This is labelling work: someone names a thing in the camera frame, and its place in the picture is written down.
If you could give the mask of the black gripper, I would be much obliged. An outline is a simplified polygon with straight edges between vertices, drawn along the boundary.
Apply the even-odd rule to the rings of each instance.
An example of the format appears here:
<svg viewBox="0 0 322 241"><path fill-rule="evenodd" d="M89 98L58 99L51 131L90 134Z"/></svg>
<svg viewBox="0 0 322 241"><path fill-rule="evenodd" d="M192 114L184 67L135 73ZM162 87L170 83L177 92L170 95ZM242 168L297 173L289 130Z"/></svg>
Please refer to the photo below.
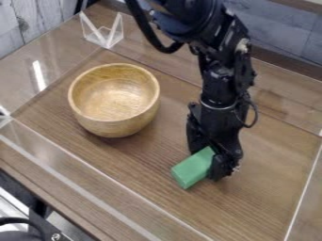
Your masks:
<svg viewBox="0 0 322 241"><path fill-rule="evenodd" d="M188 107L189 150L197 153L208 146L214 149L208 178L218 182L234 173L245 155L240 132L246 127L249 103L241 101L221 108L190 103Z"/></svg>

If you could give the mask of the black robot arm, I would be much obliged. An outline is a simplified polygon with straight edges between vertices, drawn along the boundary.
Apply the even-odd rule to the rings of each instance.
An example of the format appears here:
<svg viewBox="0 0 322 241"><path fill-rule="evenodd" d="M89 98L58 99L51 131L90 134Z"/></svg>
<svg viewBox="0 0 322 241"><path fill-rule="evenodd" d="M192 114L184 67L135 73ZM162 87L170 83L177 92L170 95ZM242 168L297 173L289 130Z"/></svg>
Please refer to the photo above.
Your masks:
<svg viewBox="0 0 322 241"><path fill-rule="evenodd" d="M194 156L209 152L204 176L220 181L244 158L241 131L256 125L258 113L249 89L257 72L252 65L248 27L224 0L125 0L143 36L158 51L173 54L188 46L198 57L204 88L189 104L186 136Z"/></svg>

